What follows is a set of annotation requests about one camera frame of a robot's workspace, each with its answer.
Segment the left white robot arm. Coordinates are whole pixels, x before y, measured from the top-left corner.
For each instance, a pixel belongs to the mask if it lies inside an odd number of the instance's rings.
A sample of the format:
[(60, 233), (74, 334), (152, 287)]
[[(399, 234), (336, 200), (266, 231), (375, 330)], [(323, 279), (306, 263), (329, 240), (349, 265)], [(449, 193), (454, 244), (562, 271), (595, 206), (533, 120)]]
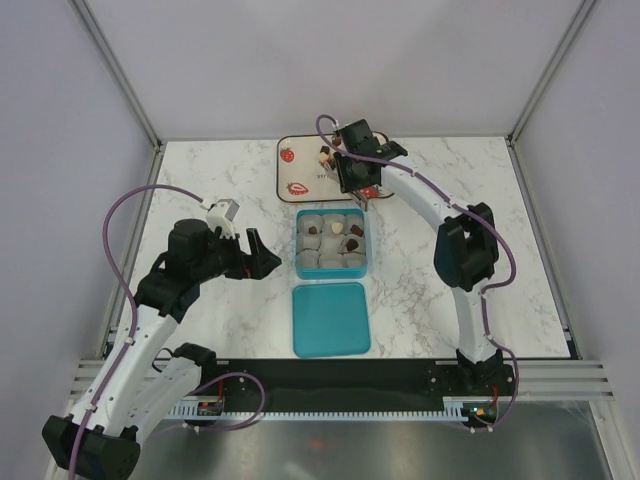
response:
[(126, 479), (153, 430), (185, 396), (208, 394), (219, 380), (213, 351), (185, 343), (160, 374), (143, 382), (153, 360), (200, 296), (223, 276), (261, 280), (281, 264), (254, 228), (249, 252), (236, 234), (196, 219), (178, 221), (168, 247), (139, 282), (130, 326), (121, 333), (90, 387), (64, 417), (50, 416), (42, 436), (70, 478)]

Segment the metal tongs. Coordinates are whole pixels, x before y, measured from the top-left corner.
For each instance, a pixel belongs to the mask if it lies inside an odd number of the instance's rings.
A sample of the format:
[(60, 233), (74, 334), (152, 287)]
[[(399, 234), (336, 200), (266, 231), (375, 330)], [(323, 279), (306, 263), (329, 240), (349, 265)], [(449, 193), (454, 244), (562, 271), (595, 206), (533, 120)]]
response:
[(338, 184), (340, 192), (342, 194), (348, 195), (357, 204), (357, 206), (362, 211), (364, 211), (364, 212), (368, 211), (369, 199), (365, 195), (363, 195), (359, 190), (345, 192), (343, 190), (342, 181), (341, 181), (341, 179), (339, 177), (338, 169), (335, 166), (333, 166), (330, 163), (325, 163), (323, 168), (324, 168), (327, 176)]

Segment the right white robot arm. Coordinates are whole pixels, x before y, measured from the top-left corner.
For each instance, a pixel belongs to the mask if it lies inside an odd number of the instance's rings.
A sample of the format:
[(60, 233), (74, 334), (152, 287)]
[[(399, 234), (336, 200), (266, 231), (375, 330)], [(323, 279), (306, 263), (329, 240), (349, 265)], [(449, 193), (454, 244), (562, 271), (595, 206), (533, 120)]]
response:
[(481, 288), (494, 275), (499, 257), (491, 232), (492, 210), (484, 203), (461, 206), (420, 174), (395, 141), (382, 144), (369, 134), (361, 141), (341, 137), (330, 144), (336, 149), (333, 169), (342, 192), (382, 186), (436, 232), (434, 268), (453, 294), (459, 328), (456, 355), (464, 363), (457, 369), (457, 382), (466, 393), (482, 393), (494, 379), (489, 365), (501, 356), (485, 331), (481, 300)]

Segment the brown square chocolate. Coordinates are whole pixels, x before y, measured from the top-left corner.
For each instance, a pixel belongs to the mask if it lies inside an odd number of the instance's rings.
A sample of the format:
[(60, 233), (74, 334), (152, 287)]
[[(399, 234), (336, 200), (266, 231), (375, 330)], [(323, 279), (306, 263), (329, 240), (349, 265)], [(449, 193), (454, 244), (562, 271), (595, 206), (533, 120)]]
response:
[(354, 235), (357, 235), (359, 237), (363, 237), (364, 236), (364, 231), (358, 226), (358, 225), (353, 225), (350, 229), (350, 232)]

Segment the dark heart chocolate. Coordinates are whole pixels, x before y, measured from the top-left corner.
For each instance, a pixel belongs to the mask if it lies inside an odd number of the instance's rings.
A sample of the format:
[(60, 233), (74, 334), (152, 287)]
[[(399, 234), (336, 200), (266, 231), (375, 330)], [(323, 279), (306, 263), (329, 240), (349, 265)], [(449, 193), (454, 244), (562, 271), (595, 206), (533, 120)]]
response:
[(359, 242), (356, 239), (347, 239), (344, 248), (346, 252), (353, 252), (359, 247)]

